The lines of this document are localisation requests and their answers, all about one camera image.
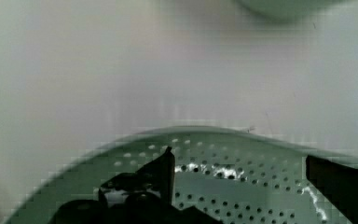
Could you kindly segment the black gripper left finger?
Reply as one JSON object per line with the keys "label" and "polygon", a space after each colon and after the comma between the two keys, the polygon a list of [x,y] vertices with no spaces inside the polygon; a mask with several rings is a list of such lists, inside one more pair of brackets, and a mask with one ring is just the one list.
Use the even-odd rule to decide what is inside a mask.
{"label": "black gripper left finger", "polygon": [[162,155],[135,172],[121,173],[98,189],[98,200],[107,207],[121,204],[133,193],[149,192],[163,202],[172,203],[175,157],[167,147]]}

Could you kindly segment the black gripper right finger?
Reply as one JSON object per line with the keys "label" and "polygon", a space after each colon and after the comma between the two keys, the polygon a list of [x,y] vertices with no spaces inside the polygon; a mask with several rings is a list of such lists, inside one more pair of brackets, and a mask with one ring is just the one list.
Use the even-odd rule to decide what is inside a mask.
{"label": "black gripper right finger", "polygon": [[358,224],[358,169],[308,156],[306,178],[344,217]]}

